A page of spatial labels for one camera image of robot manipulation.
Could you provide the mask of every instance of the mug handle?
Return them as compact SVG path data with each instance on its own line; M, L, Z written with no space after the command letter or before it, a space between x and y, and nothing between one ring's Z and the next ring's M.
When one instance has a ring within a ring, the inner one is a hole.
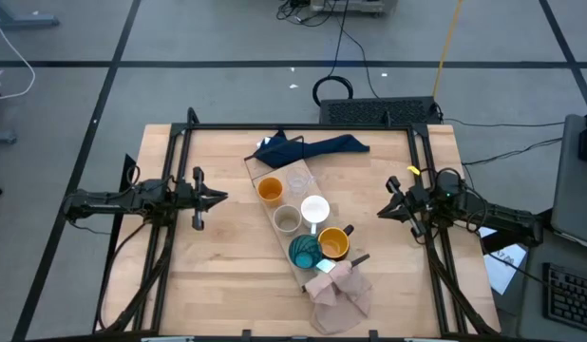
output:
M347 236L349 236L350 233L354 231L354 227L352 226L352 224L349 224L346 228L343 229L343 231Z

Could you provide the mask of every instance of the paper sheet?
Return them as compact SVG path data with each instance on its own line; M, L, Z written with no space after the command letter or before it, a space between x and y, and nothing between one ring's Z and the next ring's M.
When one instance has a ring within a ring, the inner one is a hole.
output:
M480 228L480 235L482 238L487 237L494 232L496 231L490 228ZM520 264L525 257L525 251L518 245L511 245L492 253L492 256L497 257L500 260L508 261L515 265L515 267L520 267ZM511 279L513 279L516 270L509 265L495 260L492 256L483 256L485 268L487 269L487 276L490 279L490 286L492 289L503 295L506 288L509 286Z

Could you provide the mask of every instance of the white cable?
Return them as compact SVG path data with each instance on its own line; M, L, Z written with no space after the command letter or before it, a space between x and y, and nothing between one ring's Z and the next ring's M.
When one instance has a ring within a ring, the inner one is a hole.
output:
M6 99L16 98L19 96L24 96L29 92L31 87L34 85L34 81L36 81L36 73L34 72L34 69L31 68L31 65L28 63L28 61L26 61L26 59L21 55L21 53L19 53L19 51L17 51L17 49L10 43L9 39L5 35L5 32L1 28L0 28L0 35L2 35L2 38L5 39L5 42L7 42L7 44L12 49L12 51L15 52L15 54L17 56L19 56L19 58L26 64L26 66L28 66L29 71L31 72L31 81L29 82L28 88L26 90L24 90L18 94L3 95L0 97L0 100L6 100Z

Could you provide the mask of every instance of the orange mug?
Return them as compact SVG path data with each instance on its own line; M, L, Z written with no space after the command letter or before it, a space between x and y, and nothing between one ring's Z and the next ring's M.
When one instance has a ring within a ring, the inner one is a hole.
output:
M275 177L267 177L257 185L257 193L266 205L277 206L283 198L283 184Z
M352 231L354 231L354 227L350 224L344 229L337 227L325 228L319 234L323 257L336 261L344 260L349 253L349 235Z

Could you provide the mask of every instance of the wooden table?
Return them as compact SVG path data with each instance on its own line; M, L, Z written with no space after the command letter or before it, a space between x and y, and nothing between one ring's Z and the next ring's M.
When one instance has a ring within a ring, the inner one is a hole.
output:
M138 165L142 179L160 178L169 125L148 125ZM463 173L449 125L429 127L436 168L453 167ZM161 334L254 336L319 335L309 319L312 303L302 294L250 181L243 158L256 143L274 131L195 130L186 180L200 166L207 186L226 191L229 199L204 215L205 230L191 226L193 211L178 220ZM370 146L369 153L338 153L307 160L325 198L338 217L355 226L355 244L371 254L360 265L374 287L370 316L343 336L439 336L433 292L424 247L416 244L409 223L379 219L376 213L390 199L387 178L396 175L402 189L413 184L407 135L399 131L286 131L289 138L304 135L317 142L351 133ZM421 160L422 145L418 143ZM259 161L248 161L250 168ZM119 241L141 223L125 217ZM130 240L116 260L104 304L104 321L111 322L140 285L150 229ZM474 308L500 330L479 241L459 228L450 229L458 280ZM449 329L456 330L451 297L445 286ZM144 326L149 327L154 294L148 298Z

